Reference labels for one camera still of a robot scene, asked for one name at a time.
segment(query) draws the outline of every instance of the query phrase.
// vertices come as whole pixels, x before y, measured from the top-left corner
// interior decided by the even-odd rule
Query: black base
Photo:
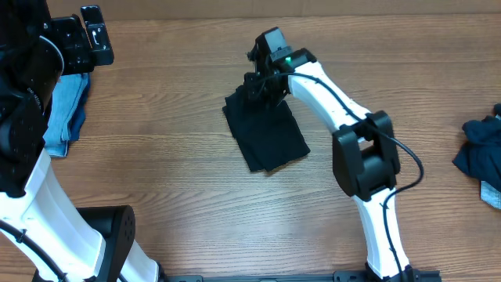
[[[438,271],[419,271],[407,269],[405,272],[407,282],[442,282]],[[310,275],[276,275],[265,277],[207,277],[202,276],[176,276],[165,277],[165,282],[379,282],[371,278],[371,273],[363,271],[336,271],[334,274]],[[400,276],[385,280],[399,282]]]

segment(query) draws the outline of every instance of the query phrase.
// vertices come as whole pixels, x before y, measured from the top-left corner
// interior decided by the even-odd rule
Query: folded black cloth
[[[286,101],[272,108],[249,102],[243,86],[225,100],[222,111],[252,172],[270,172],[310,152]]]

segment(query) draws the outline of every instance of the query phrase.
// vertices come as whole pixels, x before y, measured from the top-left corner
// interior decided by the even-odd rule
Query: wooden table
[[[221,108],[252,71],[245,52],[279,26],[361,105],[386,110],[421,157],[424,182],[398,197],[413,266],[445,281],[501,280],[501,211],[451,163],[461,125],[501,102],[501,15],[342,16],[109,22],[115,63],[92,75],[81,139],[53,165],[77,206],[130,204],[136,240],[168,274],[332,273],[362,269],[355,204],[332,174],[331,138],[287,98],[312,152],[249,173]],[[416,178],[400,154],[401,185]],[[34,267],[0,239],[0,281]]]

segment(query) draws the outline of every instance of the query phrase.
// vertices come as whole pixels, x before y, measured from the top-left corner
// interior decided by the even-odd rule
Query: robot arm
[[[325,74],[319,62],[308,62],[294,70],[295,73],[311,75],[321,79],[336,92],[346,106],[360,119],[365,120],[370,112],[359,106],[355,101],[349,99],[339,87],[337,87]],[[290,93],[308,105],[323,121],[329,131],[334,134],[342,126],[356,125],[355,120],[337,102],[334,96],[322,85],[300,76],[288,77]],[[384,277],[394,277],[398,274],[398,267],[390,249],[386,232],[384,230],[383,203],[386,197],[395,190],[394,187],[384,187],[382,190],[371,194],[368,201],[362,200],[359,196],[353,195],[351,198],[357,204],[357,208],[362,220],[362,227],[367,244],[367,263],[371,270],[381,279]],[[392,197],[387,203],[387,220],[390,236],[393,240],[398,260],[402,269],[409,264],[409,259],[405,256],[398,232],[397,216],[395,213],[395,198]]]
[[[371,114],[349,99],[327,77],[322,65],[308,50],[292,52],[278,28],[256,39],[249,58],[255,63],[257,74],[270,78],[265,81],[259,96],[250,90],[249,99],[260,99],[272,106],[279,103],[285,90],[308,105],[329,129],[333,135],[333,173],[341,189],[353,198],[359,209],[368,267],[381,280],[399,275],[385,232],[382,208],[384,200],[395,190],[395,175],[400,170],[397,150],[395,144],[367,128],[375,127],[393,137],[389,117],[384,112]],[[373,140],[373,146],[360,150],[359,144],[366,140]],[[400,241],[393,197],[387,203],[387,223],[400,266],[405,269],[409,259]]]

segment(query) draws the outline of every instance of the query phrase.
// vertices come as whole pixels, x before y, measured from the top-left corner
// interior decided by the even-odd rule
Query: wire
[[[261,94],[262,90],[264,89],[265,87],[265,83],[267,80],[269,79],[272,79],[272,78],[277,78],[277,77],[287,77],[287,76],[298,76],[298,77],[302,77],[302,78],[307,78],[307,79],[310,79],[318,84],[320,84],[321,86],[323,86],[325,89],[327,89],[327,91],[329,91],[333,96],[334,98],[337,100],[337,102],[343,107],[344,110],[346,110],[346,112],[352,116],[355,120],[357,121],[363,121],[358,115],[356,115],[347,105],[346,103],[344,103],[344,101],[337,95],[337,93],[330,87],[328,86],[327,83],[325,83],[324,81],[322,81],[320,78],[316,78],[312,75],[308,75],[308,74],[300,74],[300,73],[280,73],[280,74],[274,74],[274,75],[271,75],[269,77],[266,77],[266,78],[262,78],[259,82],[257,83],[261,83],[262,82],[262,86],[261,86],[261,90],[260,92],[258,93]],[[378,128],[375,128],[373,127],[372,125],[368,124],[369,127],[371,128],[371,130],[373,132],[375,132],[377,135],[385,138],[385,139],[388,139],[390,141],[392,141],[393,143],[395,143],[397,146],[399,146],[400,148],[402,148],[402,150],[404,150],[417,164],[417,167],[418,169],[420,170],[420,175],[418,176],[418,178],[410,183],[409,185],[407,186],[404,186],[398,190],[395,190],[393,192],[391,192],[387,197],[386,199],[384,199],[384,202],[383,202],[383,220],[384,220],[384,231],[386,232],[386,237],[388,239],[388,243],[390,245],[390,249],[391,249],[391,252],[393,253],[393,256],[395,258],[395,263],[397,264],[397,267],[398,267],[398,274],[400,274],[400,281],[403,281],[405,278],[404,278],[404,275],[403,275],[403,272],[402,272],[402,266],[400,265],[400,261],[398,260],[398,255],[397,255],[397,251],[395,250],[395,246],[393,245],[393,241],[391,240],[391,235],[390,235],[390,229],[388,227],[388,220],[387,220],[387,209],[388,209],[388,206],[387,206],[387,203],[389,202],[389,200],[394,197],[396,194],[398,193],[401,193],[405,190],[408,190],[410,188],[413,188],[414,186],[416,186],[417,184],[419,184],[421,182],[421,180],[423,180],[423,177],[424,177],[424,167],[423,167],[423,163],[421,162],[421,160],[417,157],[417,155],[410,149],[408,148],[406,145],[404,145],[402,142],[398,141],[396,138],[394,137],[390,137],[388,136],[386,133],[382,132],[381,130],[379,130]]]
[[[66,281],[66,273],[64,273],[57,264],[47,255],[35,242],[29,237],[25,236],[26,230],[23,232],[19,231],[14,226],[9,225],[7,222],[0,220],[0,230],[6,231],[8,234],[16,238],[16,242],[19,244],[25,244],[30,250],[32,250],[57,276],[58,282]]]

